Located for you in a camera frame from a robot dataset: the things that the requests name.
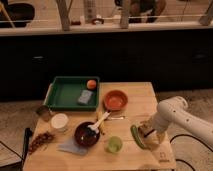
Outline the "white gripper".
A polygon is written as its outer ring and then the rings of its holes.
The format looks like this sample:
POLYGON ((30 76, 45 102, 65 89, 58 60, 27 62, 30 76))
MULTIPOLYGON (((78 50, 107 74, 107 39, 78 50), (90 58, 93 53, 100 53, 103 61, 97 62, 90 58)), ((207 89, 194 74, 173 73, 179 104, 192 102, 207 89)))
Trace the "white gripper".
POLYGON ((139 132, 143 138, 148 138, 150 135, 157 134, 157 131, 153 128, 151 121, 143 121, 139 126, 139 132))

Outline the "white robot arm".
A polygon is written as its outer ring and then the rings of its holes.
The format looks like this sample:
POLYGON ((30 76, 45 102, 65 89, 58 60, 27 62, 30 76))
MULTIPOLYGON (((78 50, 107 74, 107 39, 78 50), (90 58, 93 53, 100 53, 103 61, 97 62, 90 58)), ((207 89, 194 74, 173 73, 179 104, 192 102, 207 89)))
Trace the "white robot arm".
POLYGON ((187 108, 188 103, 181 96, 160 101, 156 113, 142 125, 143 137, 148 137, 153 132, 162 134, 171 123, 175 123, 213 146, 213 123, 190 114, 187 108))

